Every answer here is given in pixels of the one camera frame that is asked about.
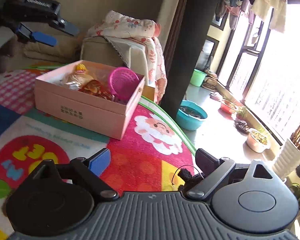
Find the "brown gloved left hand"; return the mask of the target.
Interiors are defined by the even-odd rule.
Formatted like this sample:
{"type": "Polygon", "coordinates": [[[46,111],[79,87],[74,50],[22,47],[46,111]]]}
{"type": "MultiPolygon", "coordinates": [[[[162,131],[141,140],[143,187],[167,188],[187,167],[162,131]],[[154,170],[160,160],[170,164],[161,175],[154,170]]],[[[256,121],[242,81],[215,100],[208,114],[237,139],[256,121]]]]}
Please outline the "brown gloved left hand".
{"type": "Polygon", "coordinates": [[[0,48],[0,74],[6,72],[10,66],[10,58],[14,57],[18,49],[18,38],[14,35],[0,48]]]}

